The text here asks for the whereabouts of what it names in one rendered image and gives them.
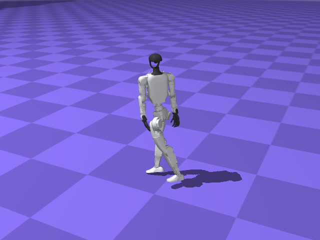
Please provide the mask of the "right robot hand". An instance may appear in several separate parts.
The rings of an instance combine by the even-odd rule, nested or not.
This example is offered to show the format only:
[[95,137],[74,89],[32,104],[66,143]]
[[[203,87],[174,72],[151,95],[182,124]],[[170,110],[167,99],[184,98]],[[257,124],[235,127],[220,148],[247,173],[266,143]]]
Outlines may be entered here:
[[[174,120],[172,127],[178,127],[180,125],[180,118],[178,116],[178,109],[175,109],[176,113],[172,113],[173,114],[173,118],[171,120],[171,122]],[[174,126],[175,125],[175,126]]]

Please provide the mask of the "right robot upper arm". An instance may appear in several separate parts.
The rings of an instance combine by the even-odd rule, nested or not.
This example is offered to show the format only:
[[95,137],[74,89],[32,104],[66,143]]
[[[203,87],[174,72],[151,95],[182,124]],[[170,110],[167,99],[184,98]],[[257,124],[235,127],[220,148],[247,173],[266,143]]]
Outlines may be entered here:
[[168,96],[173,97],[175,96],[175,76],[170,72],[166,72],[166,74],[168,76]]

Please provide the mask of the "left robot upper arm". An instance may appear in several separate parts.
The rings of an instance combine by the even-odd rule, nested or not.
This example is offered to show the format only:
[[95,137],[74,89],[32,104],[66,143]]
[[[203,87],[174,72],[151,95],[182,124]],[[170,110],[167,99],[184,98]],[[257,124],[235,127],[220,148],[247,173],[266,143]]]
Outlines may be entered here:
[[141,97],[141,101],[145,102],[147,100],[147,96],[146,96],[146,83],[148,81],[148,76],[144,75],[144,76],[140,76],[138,78],[138,87],[139,87],[139,93],[140,93],[140,97]]

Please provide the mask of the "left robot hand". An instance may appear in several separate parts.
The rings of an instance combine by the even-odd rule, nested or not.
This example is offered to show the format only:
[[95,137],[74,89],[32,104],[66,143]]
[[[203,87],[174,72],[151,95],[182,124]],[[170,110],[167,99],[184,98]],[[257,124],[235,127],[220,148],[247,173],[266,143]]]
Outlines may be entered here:
[[145,115],[143,115],[142,116],[142,122],[144,123],[144,125],[145,125],[145,127],[149,130],[149,131],[151,131],[150,130],[150,127],[149,127],[149,125],[148,125],[148,123],[147,123],[147,118],[146,118],[146,116]]

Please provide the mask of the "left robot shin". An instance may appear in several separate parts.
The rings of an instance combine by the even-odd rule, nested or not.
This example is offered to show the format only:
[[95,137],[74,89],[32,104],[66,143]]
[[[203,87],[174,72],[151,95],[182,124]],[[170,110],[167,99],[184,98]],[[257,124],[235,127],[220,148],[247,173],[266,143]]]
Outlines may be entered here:
[[176,155],[173,151],[173,148],[168,146],[166,148],[166,154],[164,152],[162,152],[165,160],[167,161],[168,165],[171,167],[171,169],[173,170],[173,172],[175,173],[175,175],[177,174],[177,176],[181,176],[181,173],[179,171],[178,168],[178,161],[176,158]]

